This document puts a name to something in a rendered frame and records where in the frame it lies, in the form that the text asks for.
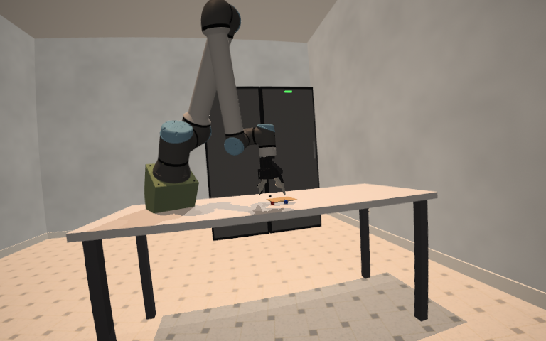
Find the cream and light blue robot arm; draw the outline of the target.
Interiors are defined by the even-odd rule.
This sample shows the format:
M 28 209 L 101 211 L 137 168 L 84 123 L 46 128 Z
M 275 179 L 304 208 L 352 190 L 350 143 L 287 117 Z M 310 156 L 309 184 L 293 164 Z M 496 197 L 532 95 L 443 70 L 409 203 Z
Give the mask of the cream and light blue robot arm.
M 182 121 L 167 121 L 161 126 L 159 155 L 153 167 L 156 179 L 165 183 L 182 183 L 190 178 L 190 152 L 211 136 L 209 114 L 216 90 L 225 128 L 225 150 L 236 156 L 249 145 L 259 144 L 259 156 L 277 154 L 273 125 L 242 127 L 230 55 L 230 44 L 240 25 L 239 12 L 225 0 L 209 0 L 205 4 L 201 28 L 207 41 L 190 107 Z

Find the tan square mat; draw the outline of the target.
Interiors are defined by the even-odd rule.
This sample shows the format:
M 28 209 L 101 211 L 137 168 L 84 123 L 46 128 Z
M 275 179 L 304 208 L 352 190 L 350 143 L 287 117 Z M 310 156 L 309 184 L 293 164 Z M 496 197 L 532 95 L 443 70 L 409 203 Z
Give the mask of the tan square mat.
M 277 197 L 277 198 L 270 198 L 266 200 L 276 203 L 276 202 L 284 202 L 284 200 L 292 201 L 292 200 L 298 200 L 298 199 L 295 199 L 292 197 Z

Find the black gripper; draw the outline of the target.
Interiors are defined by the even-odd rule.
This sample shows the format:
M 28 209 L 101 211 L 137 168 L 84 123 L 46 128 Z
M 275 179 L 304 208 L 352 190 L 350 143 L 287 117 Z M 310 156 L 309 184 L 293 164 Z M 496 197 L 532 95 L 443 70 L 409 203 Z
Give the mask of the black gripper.
M 260 195 L 263 191 L 265 183 L 267 182 L 267 179 L 274 179 L 276 182 L 275 183 L 276 187 L 281 188 L 284 195 L 286 195 L 282 175 L 279 173 L 277 168 L 275 168 L 272 165 L 273 158 L 275 158 L 275 156 L 266 156 L 266 157 L 259 158 L 260 169 L 258 169 L 258 178 L 262 181 L 260 184 L 258 184 L 257 187 L 259 188 Z M 259 174 L 260 174 L 260 177 L 259 177 Z

